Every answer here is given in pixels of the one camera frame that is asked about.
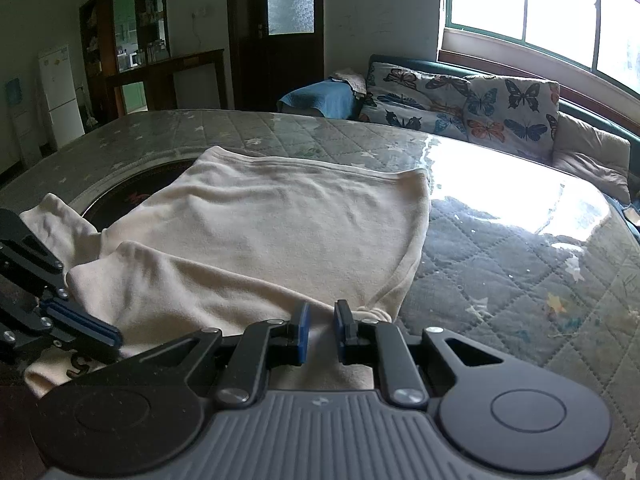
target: window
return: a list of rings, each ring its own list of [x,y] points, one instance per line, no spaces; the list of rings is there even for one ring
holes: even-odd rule
[[[590,70],[640,98],[635,0],[447,0],[447,26],[522,44]]]
[[[602,0],[597,69],[640,93],[640,4]]]

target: door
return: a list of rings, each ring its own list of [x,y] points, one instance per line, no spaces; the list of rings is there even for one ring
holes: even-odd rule
[[[236,109],[274,111],[324,79],[322,0],[228,0]]]
[[[76,98],[76,89],[71,75],[71,62],[69,61],[67,47],[41,57],[38,63],[40,65],[42,89],[47,99],[49,110],[53,110]]]

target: butterfly pillow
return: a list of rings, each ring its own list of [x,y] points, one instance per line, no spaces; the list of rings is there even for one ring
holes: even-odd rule
[[[558,127],[558,83],[491,75],[465,79],[469,140],[548,164]]]
[[[420,89],[434,78],[389,63],[372,63],[367,75],[367,95],[360,120],[466,139],[462,102],[427,98]]]

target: round black disc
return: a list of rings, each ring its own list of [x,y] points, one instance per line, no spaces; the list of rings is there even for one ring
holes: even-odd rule
[[[130,476],[184,450],[203,420],[186,386],[70,384],[40,400],[31,435],[49,466],[88,477]]]
[[[518,474],[593,463],[610,430],[593,392],[523,362],[468,368],[442,399],[439,421],[464,453]]]

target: beige towel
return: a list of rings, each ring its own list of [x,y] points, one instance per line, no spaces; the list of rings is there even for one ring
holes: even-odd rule
[[[122,330],[124,356],[206,326],[233,335],[289,319],[305,300],[308,363],[278,368],[272,386],[368,388],[368,368],[337,364],[333,304],[345,298],[360,319],[396,317],[420,262],[428,190],[424,170],[378,173],[214,147],[101,234],[53,195],[21,218],[70,269],[76,300]],[[41,396],[69,369],[70,355],[51,349],[26,381]]]
[[[364,77],[357,72],[354,72],[353,68],[343,68],[342,70],[336,70],[329,76],[334,81],[342,81],[347,83],[351,87],[354,95],[361,99],[367,95],[367,85],[364,81]]]

